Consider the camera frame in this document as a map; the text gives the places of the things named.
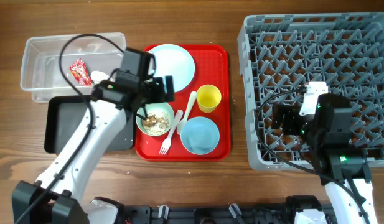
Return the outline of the grey dishwasher rack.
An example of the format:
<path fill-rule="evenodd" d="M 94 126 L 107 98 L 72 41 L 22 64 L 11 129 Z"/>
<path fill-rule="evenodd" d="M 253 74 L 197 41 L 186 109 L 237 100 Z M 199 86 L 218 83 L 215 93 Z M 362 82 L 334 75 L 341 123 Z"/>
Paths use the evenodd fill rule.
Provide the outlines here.
<path fill-rule="evenodd" d="M 384 167 L 384 12 L 247 16 L 237 44 L 252 169 L 309 166 L 301 138 L 271 128 L 271 107 L 302 105 L 294 89 L 311 81 L 350 100 L 352 142 Z"/>

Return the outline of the green bowl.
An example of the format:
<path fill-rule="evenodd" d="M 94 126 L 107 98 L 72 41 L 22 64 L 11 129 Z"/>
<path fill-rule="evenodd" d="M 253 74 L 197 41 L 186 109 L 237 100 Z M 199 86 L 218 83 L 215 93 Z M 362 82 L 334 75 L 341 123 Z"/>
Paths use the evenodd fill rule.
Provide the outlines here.
<path fill-rule="evenodd" d="M 167 133 L 174 121 L 174 110 L 168 103 L 148 104 L 136 112 L 136 125 L 148 136 Z"/>

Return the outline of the food scraps with rice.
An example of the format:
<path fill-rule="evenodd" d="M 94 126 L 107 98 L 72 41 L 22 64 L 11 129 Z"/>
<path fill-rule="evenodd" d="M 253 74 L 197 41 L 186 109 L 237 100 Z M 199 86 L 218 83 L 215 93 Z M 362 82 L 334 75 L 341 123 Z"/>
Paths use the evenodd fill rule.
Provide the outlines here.
<path fill-rule="evenodd" d="M 162 109 L 148 111 L 148 119 L 141 120 L 143 129 L 148 135 L 160 136 L 171 128 L 171 117 Z"/>

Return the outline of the small light blue bowl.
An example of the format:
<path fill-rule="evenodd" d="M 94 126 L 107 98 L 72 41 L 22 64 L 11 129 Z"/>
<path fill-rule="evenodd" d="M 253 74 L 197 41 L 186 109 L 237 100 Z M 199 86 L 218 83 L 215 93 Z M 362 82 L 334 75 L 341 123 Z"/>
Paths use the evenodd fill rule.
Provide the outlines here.
<path fill-rule="evenodd" d="M 211 153 L 219 145 L 220 131 L 211 119 L 198 116 L 186 122 L 180 139 L 187 151 L 202 156 Z"/>

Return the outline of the black plastic tray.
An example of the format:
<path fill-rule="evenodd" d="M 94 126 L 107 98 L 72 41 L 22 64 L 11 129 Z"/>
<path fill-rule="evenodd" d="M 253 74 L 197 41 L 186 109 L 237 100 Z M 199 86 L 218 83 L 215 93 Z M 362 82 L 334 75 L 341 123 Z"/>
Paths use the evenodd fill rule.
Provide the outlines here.
<path fill-rule="evenodd" d="M 44 149 L 60 154 L 87 110 L 81 96 L 56 96 L 49 101 Z M 125 151 L 135 143 L 134 114 L 126 112 L 126 126 L 113 138 L 107 151 Z"/>

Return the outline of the red serving tray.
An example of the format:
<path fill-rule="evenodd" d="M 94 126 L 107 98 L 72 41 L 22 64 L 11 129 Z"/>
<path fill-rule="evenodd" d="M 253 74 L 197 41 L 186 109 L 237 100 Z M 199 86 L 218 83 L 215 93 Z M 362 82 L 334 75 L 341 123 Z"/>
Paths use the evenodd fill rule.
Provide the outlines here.
<path fill-rule="evenodd" d="M 175 101 L 169 105 L 173 111 L 185 109 L 187 106 L 188 90 L 195 90 L 203 84 L 213 84 L 222 92 L 223 100 L 213 113 L 205 114 L 196 106 L 192 108 L 191 116 L 204 116 L 211 119 L 218 127 L 220 139 L 218 146 L 206 156 L 192 155 L 181 144 L 180 136 L 172 138 L 172 145 L 166 156 L 159 154 L 159 146 L 163 137 L 149 137 L 137 130 L 135 134 L 135 150 L 143 159 L 149 161 L 217 161 L 228 156 L 232 148 L 232 129 L 229 103 L 229 74 L 228 54 L 225 49 L 215 44 L 185 44 L 183 48 L 191 54 L 197 69 L 191 84 L 175 94 Z"/>

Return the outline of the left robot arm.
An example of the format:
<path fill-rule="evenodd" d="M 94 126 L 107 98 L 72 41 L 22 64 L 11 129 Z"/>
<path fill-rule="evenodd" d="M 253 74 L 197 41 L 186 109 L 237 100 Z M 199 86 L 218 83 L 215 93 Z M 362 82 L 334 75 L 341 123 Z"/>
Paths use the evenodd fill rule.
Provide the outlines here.
<path fill-rule="evenodd" d="M 171 76 L 118 72 L 95 85 L 87 110 L 56 160 L 33 183 L 21 181 L 12 193 L 15 223 L 122 223 L 124 205 L 82 198 L 90 176 L 113 138 L 126 126 L 127 112 L 146 104 L 174 101 Z"/>

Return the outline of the white plastic fork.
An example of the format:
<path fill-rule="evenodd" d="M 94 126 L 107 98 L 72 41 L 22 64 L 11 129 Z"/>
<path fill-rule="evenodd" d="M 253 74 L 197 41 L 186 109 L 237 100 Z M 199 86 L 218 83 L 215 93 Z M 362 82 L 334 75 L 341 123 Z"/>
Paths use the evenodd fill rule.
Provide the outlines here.
<path fill-rule="evenodd" d="M 166 155 L 170 146 L 171 146 L 171 141 L 172 141 L 172 135 L 174 134 L 174 131 L 179 123 L 179 121 L 181 120 L 182 118 L 182 115 L 183 115 L 183 111 L 182 110 L 177 110 L 176 112 L 176 115 L 174 117 L 174 122 L 169 130 L 169 133 L 167 135 L 167 137 L 165 138 L 165 140 L 162 142 L 162 145 L 161 145 L 161 148 L 160 148 L 160 155 Z"/>

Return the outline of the red snack wrapper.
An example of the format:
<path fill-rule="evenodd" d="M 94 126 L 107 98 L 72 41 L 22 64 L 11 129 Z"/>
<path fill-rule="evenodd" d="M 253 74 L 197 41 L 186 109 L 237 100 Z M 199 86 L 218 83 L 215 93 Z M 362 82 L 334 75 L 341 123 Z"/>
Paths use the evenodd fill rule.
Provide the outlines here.
<path fill-rule="evenodd" d="M 92 86 L 93 81 L 90 78 L 87 66 L 82 59 L 76 60 L 69 66 L 73 78 L 82 86 Z"/>

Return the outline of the white napkin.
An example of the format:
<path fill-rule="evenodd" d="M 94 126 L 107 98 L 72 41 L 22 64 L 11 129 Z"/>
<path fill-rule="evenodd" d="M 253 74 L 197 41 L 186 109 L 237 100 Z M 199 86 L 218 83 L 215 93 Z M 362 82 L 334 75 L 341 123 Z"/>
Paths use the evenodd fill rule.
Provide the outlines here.
<path fill-rule="evenodd" d="M 90 78 L 95 85 L 99 84 L 103 80 L 107 80 L 109 77 L 109 75 L 101 71 L 92 71 L 90 74 Z"/>

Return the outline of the yellow plastic cup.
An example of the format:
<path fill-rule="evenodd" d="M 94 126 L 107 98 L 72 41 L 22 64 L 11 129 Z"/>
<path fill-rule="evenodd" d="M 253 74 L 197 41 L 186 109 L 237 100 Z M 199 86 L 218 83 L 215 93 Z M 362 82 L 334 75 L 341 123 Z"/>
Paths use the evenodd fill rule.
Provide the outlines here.
<path fill-rule="evenodd" d="M 202 85 L 197 90 L 197 103 L 204 113 L 213 112 L 221 100 L 221 91 L 214 85 Z"/>

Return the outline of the white plastic spoon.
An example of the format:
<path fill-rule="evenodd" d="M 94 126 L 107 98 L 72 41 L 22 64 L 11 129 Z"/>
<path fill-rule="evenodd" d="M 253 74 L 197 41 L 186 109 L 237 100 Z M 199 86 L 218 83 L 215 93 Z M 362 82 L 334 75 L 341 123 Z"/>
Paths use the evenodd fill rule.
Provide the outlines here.
<path fill-rule="evenodd" d="M 186 122 L 188 120 L 188 117 L 189 117 L 190 112 L 191 112 L 191 110 L 192 110 L 192 108 L 194 106 L 196 98 L 197 98 L 197 92 L 196 91 L 192 91 L 190 93 L 188 104 L 187 104 L 187 107 L 185 109 L 185 113 L 183 115 L 183 118 L 179 121 L 179 123 L 177 125 L 177 134 L 178 135 L 181 135 L 182 129 L 185 126 L 185 124 L 186 124 Z"/>

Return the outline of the large light blue plate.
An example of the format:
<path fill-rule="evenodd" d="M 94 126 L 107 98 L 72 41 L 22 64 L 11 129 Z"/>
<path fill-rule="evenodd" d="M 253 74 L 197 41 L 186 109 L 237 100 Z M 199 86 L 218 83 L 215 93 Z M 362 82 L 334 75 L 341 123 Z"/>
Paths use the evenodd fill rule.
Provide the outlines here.
<path fill-rule="evenodd" d="M 185 89 L 195 75 L 195 62 L 185 48 L 174 44 L 162 44 L 149 50 L 156 59 L 154 77 L 172 76 L 174 91 Z"/>

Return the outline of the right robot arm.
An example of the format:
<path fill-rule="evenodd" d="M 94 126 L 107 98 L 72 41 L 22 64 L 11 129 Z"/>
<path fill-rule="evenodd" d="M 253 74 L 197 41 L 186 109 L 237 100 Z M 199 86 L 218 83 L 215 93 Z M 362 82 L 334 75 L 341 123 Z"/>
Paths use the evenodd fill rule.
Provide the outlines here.
<path fill-rule="evenodd" d="M 367 154 L 351 142 L 352 107 L 348 98 L 319 95 L 314 114 L 305 118 L 297 106 L 273 105 L 272 129 L 300 136 L 325 187 L 338 223 L 376 223 L 372 175 Z"/>

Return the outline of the clear plastic bin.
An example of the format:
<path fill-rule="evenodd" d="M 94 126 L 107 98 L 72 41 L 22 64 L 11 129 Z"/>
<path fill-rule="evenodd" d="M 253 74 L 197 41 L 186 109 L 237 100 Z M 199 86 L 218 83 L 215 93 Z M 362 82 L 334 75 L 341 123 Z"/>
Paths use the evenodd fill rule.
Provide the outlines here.
<path fill-rule="evenodd" d="M 123 54 L 120 50 L 126 48 L 126 38 L 120 32 L 101 33 L 109 42 L 97 37 L 81 37 L 74 40 L 60 55 L 73 35 L 56 35 L 32 37 L 26 42 L 22 59 L 20 87 L 32 94 L 36 103 L 47 103 L 55 96 L 72 96 L 77 93 L 63 79 L 59 69 L 62 61 L 64 74 L 68 80 L 84 95 L 91 93 L 91 86 L 82 86 L 73 78 L 69 66 L 82 59 L 89 73 L 101 71 L 109 75 L 121 65 Z"/>

